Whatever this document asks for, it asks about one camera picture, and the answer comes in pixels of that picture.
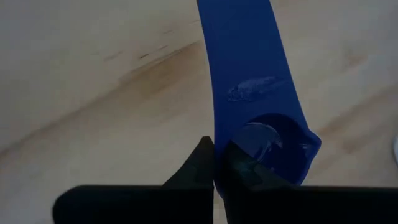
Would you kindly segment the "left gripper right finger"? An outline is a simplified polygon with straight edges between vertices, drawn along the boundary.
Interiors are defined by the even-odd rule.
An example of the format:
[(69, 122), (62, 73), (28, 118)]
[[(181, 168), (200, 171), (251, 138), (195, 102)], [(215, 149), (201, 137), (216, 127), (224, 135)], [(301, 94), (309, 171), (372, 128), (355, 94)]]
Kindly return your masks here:
[(397, 189), (292, 185), (230, 142), (218, 186), (228, 223), (397, 223)]

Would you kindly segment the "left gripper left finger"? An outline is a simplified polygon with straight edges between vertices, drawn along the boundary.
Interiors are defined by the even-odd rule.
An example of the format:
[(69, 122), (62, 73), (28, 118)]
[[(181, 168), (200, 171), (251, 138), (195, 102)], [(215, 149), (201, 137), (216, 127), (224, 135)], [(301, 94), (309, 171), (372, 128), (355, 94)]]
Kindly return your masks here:
[(54, 223), (213, 223), (214, 144), (204, 136), (162, 185), (79, 185), (52, 208)]

